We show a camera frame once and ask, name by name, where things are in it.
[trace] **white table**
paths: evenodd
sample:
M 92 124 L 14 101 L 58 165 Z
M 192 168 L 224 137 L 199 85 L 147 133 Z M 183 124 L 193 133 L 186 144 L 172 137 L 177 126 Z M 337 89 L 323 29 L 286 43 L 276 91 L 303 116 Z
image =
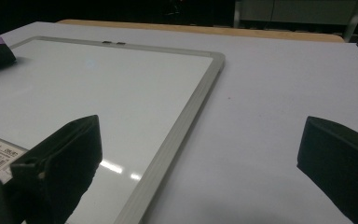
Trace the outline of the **white table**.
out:
M 296 168 L 307 116 L 358 132 L 358 48 L 37 22 L 35 35 L 219 51 L 226 67 L 144 223 L 351 223 Z

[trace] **dark background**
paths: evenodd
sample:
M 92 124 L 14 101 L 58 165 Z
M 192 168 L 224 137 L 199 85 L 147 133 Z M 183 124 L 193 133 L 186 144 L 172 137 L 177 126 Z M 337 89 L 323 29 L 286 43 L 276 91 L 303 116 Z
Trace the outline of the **dark background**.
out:
M 65 19 L 232 26 L 234 0 L 0 0 L 0 34 Z

